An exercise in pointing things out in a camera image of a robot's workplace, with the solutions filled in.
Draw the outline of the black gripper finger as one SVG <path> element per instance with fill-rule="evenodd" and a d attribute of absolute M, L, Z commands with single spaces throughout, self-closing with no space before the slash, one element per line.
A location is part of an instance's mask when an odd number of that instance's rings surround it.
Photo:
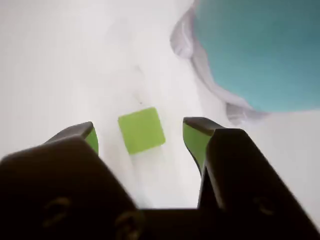
<path fill-rule="evenodd" d="M 182 128 L 202 178 L 198 205 L 214 200 L 226 237 L 319 239 L 313 222 L 244 130 L 205 117 L 185 117 Z"/>
<path fill-rule="evenodd" d="M 0 161 L 3 240 L 137 240 L 142 217 L 100 159 L 92 122 Z"/>

